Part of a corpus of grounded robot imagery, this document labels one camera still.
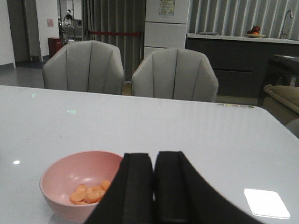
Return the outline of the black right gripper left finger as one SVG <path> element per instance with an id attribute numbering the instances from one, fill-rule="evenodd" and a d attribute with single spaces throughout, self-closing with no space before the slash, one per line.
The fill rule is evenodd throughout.
<path id="1" fill-rule="evenodd" d="M 148 154 L 124 154 L 111 186 L 85 223 L 153 223 L 153 169 Z"/>

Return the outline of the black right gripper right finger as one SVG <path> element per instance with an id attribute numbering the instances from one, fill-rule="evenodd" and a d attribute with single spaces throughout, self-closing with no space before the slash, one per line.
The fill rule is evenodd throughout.
<path id="1" fill-rule="evenodd" d="M 159 152 L 154 169 L 159 224 L 258 224 L 217 192 L 183 152 Z"/>

